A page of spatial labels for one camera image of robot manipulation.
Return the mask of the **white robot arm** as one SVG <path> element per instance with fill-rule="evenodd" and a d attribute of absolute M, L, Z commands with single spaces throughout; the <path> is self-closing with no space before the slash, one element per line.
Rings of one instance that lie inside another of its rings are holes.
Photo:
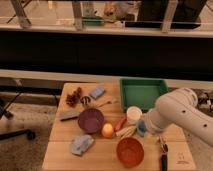
<path fill-rule="evenodd" d="M 175 124 L 213 147 L 213 117 L 199 111 L 198 97 L 190 88 L 179 88 L 160 96 L 145 118 L 145 127 L 151 134 L 164 132 Z"/>

